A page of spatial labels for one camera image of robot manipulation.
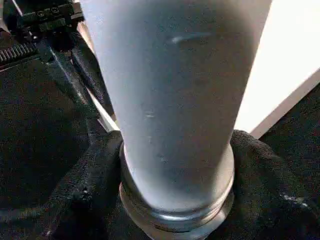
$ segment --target black plastic part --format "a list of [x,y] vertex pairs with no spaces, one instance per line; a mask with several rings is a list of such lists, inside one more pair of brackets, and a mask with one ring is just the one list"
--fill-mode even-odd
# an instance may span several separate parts
[[74,66],[82,76],[85,85],[93,92],[107,113],[113,115],[114,110],[96,56],[79,33],[73,32],[71,37],[74,43],[74,48],[71,50]]
[[32,43],[15,44],[12,47],[0,48],[0,67],[36,53],[37,49]]
[[56,82],[59,89],[75,103],[80,112],[87,117],[97,117],[98,111],[87,92],[82,79],[64,52],[54,47],[54,36],[41,39],[36,44],[41,61]]

